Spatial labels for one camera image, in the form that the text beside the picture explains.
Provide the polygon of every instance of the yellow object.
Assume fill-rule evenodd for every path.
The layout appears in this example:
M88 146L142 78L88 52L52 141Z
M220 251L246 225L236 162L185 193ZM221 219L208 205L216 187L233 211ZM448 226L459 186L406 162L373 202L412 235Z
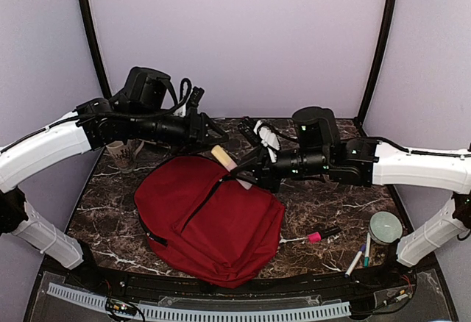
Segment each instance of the yellow object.
M214 146L213 149L211 149L211 154L221 163L222 166L227 168L230 163L234 162L231 157L229 157L229 154L226 153L226 151L221 147L221 146Z

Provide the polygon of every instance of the marble tabletop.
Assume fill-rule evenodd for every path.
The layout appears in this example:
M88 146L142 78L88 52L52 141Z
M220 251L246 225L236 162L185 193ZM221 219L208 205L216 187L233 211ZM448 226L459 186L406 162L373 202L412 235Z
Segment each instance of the marble tabletop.
M280 131L294 135L288 119L269 119ZM217 121L230 133L230 141L223 146L234 160L240 159L251 148L238 133L237 119ZM342 138L358 136L350 120L337 120ZM283 149L292 144L281 140ZM144 178L169 155L144 148L137 157L132 173L122 174L113 159L104 152L96 166L83 196L78 203L68 233L91 247L97 263L135 273L161 276L188 277L158 259L147 245L133 196ZM302 273L330 273L345 271L356 252L366 240L369 219L378 211L393 212L396 206L385 187L355 187L329 182L282 181L278 199L286 205L281 229L282 239L304 237L316 229L338 225L342 232L319 243L307 241L281 243L275 258L258 274L258 278L282 278ZM370 265L380 265L386 247L372 244Z

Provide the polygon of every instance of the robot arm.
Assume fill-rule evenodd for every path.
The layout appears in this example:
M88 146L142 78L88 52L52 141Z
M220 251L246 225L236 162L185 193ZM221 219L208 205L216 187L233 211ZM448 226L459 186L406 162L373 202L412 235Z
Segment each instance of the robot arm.
M184 84L188 86L185 97ZM163 110L167 90L176 104ZM82 104L53 124L0 149L0 235L21 237L64 267L78 267L84 262L86 245L41 217L17 186L61 160L115 140L138 138L196 149L225 142L227 134L206 114L197 112L203 93L184 79L177 102L170 76L133 68L124 88L111 99Z
M308 107L293 114L298 147L280 150L270 141L270 125L264 133L245 118L239 130L255 147L232 174L277 192L281 179L312 179L328 175L348 185L418 185L443 188L453 197L429 221L402 237L397 261L411 267L452 237L471 229L471 152L407 149L389 140L358 137L340 140L331 110ZM276 153L276 161L269 156Z

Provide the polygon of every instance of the white vent grille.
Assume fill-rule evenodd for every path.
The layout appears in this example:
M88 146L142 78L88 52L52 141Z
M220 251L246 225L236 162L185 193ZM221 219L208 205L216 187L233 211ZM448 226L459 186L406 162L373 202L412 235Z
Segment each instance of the white vent grille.
M106 313L104 296L85 293L55 283L49 284L47 293L62 300L71 302L90 310ZM350 303L331 304L301 309L250 311L250 312L219 312L179 310L168 307L156 307L139 304L139 309L147 321L181 321L181 322L309 322L325 321L332 318L350 316Z

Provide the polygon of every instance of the red bag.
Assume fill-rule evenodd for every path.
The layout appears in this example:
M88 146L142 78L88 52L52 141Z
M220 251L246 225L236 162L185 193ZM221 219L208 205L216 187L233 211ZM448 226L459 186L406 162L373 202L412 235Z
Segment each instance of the red bag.
M164 162L137 189L135 204L159 258L222 287L247 282L273 258L285 212L268 191L245 190L200 156Z

